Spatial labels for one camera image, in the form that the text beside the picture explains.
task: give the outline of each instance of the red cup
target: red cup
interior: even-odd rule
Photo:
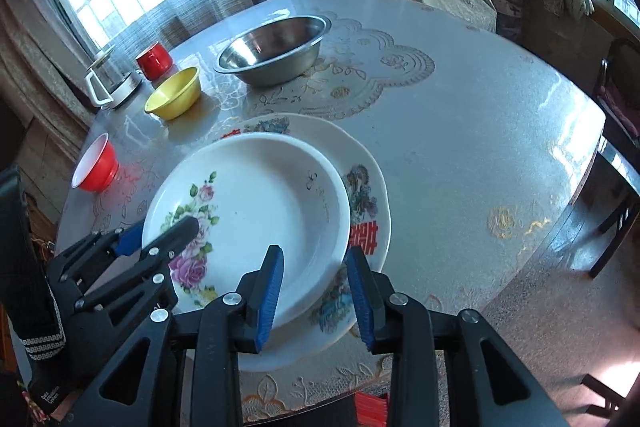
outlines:
[[[155,42],[136,57],[147,80],[157,80],[174,64],[174,60],[160,42]]]
[[[80,187],[87,192],[102,192],[107,188],[118,172],[118,161],[113,145],[107,133],[98,136],[82,155],[71,187]]]

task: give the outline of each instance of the stainless steel bowl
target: stainless steel bowl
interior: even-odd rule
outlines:
[[[316,15],[263,24],[236,37],[218,56],[214,69],[235,74],[250,86],[283,84],[313,66],[329,29],[331,21]]]

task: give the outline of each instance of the dining table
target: dining table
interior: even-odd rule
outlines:
[[[257,89],[214,71],[234,36],[308,14],[332,28],[301,76]],[[120,168],[102,193],[69,191],[57,252],[91,231],[143,219],[183,158],[243,121],[302,114],[333,122],[380,166],[391,216],[382,271],[396,291],[440,312],[482,311],[575,200],[605,121],[586,94],[526,49],[411,0],[267,0],[170,54],[178,68],[200,68],[200,99],[162,121],[143,110],[154,89],[145,81],[120,107],[98,112],[84,148],[107,132]],[[134,262],[118,259],[102,279]],[[345,313],[353,323],[353,309]],[[368,353],[357,327],[331,342],[284,367],[241,371],[244,420],[388,386],[392,357]]]

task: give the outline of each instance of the metal rivet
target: metal rivet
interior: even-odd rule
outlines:
[[[239,304],[240,301],[242,301],[242,296],[239,293],[231,292],[231,293],[226,294],[222,298],[222,301],[225,304],[228,304],[229,306],[234,306],[236,304]]]
[[[409,302],[409,297],[407,297],[404,293],[392,293],[389,297],[389,302],[391,304],[395,304],[396,306],[404,306]]]
[[[169,312],[164,308],[160,308],[159,310],[153,310],[149,316],[153,322],[164,322],[169,317]]]
[[[460,316],[470,324],[476,324],[480,320],[480,314],[476,310],[462,310]]]

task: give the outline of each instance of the white handle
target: white handle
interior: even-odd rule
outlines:
[[[98,89],[101,90],[107,98],[98,100],[98,97],[95,94],[94,90],[94,83],[92,83],[92,77],[95,78],[95,81],[99,86]],[[101,105],[113,102],[113,97],[111,96],[109,91],[107,91],[107,88],[104,87],[104,85],[101,83],[100,78],[98,78],[98,75],[95,74],[94,70],[89,70],[89,72],[84,77],[84,81],[86,82],[86,87],[89,90],[89,95],[91,96],[91,100],[92,102],[94,102],[95,107],[100,107]]]

